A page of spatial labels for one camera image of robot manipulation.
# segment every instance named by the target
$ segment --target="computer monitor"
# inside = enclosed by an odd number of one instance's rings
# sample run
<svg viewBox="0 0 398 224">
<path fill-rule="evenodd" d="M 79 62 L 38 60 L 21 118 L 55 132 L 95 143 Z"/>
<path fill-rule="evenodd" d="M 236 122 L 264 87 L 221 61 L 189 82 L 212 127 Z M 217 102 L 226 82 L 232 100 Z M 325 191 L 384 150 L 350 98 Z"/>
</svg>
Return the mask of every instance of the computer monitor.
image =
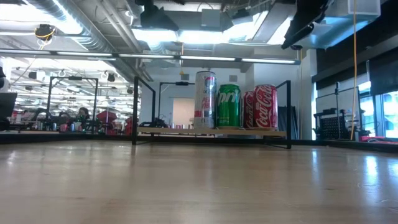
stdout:
<svg viewBox="0 0 398 224">
<path fill-rule="evenodd" d="M 0 118 L 12 116 L 17 93 L 0 93 Z"/>
</svg>

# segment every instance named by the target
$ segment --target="soda can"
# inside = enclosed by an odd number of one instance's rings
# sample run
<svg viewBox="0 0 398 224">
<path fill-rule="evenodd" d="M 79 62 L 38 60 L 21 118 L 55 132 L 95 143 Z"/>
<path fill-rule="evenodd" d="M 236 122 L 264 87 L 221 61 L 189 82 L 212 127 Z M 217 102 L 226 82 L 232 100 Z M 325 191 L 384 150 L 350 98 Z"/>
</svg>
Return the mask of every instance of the soda can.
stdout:
<svg viewBox="0 0 398 224">
<path fill-rule="evenodd" d="M 214 72 L 202 71 L 196 76 L 193 127 L 214 128 L 216 120 L 217 81 Z"/>
<path fill-rule="evenodd" d="M 258 85 L 254 88 L 255 129 L 276 129 L 278 127 L 278 100 L 274 85 Z"/>
<path fill-rule="evenodd" d="M 241 90 L 238 85 L 225 84 L 218 90 L 217 127 L 237 129 L 241 126 Z"/>
<path fill-rule="evenodd" d="M 253 98 L 254 92 L 247 91 L 243 95 L 243 127 L 251 129 L 253 128 Z"/>
</svg>

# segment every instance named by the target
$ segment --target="green can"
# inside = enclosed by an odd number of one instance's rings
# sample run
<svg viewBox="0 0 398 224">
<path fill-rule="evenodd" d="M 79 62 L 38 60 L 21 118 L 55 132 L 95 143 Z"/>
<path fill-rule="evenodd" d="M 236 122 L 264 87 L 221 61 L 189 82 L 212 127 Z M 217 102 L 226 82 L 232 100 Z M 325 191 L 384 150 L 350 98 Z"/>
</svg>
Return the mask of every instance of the green can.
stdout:
<svg viewBox="0 0 398 224">
<path fill-rule="evenodd" d="M 217 94 L 217 127 L 236 129 L 241 126 L 241 90 L 238 85 L 221 85 Z"/>
</svg>

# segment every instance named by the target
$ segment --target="silver can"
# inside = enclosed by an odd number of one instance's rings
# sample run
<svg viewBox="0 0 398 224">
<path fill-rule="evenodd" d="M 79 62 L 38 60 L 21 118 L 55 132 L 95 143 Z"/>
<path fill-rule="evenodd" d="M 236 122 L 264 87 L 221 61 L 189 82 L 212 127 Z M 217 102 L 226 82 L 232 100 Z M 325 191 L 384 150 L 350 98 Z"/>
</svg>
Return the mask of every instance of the silver can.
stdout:
<svg viewBox="0 0 398 224">
<path fill-rule="evenodd" d="M 214 128 L 216 119 L 217 80 L 214 72 L 197 73 L 194 128 Z"/>
</svg>

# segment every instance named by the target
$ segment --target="wooden floor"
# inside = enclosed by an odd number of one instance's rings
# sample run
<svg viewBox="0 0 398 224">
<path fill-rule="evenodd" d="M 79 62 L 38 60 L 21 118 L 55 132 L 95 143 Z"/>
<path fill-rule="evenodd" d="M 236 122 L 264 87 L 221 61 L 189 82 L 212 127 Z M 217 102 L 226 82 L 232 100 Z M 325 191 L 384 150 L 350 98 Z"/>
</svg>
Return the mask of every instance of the wooden floor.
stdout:
<svg viewBox="0 0 398 224">
<path fill-rule="evenodd" d="M 398 223 L 398 157 L 294 147 L 0 145 L 3 223 Z"/>
</svg>

